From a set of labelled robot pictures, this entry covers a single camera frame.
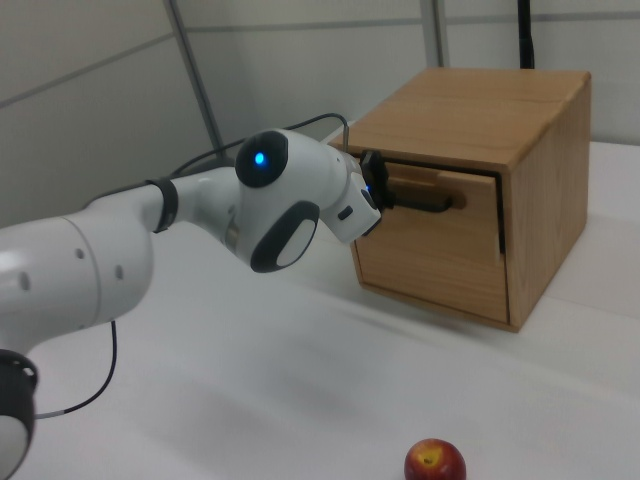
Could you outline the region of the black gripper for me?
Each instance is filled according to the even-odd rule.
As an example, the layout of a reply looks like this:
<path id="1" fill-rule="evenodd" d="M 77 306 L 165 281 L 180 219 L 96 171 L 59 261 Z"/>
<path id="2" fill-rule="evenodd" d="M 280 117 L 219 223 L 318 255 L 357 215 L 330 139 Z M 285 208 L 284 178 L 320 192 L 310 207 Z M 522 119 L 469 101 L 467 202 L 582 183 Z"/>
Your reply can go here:
<path id="1" fill-rule="evenodd" d="M 382 155 L 377 150 L 364 150 L 360 156 L 360 168 L 369 195 L 379 210 L 395 206 L 395 194 L 388 188 L 389 174 Z"/>

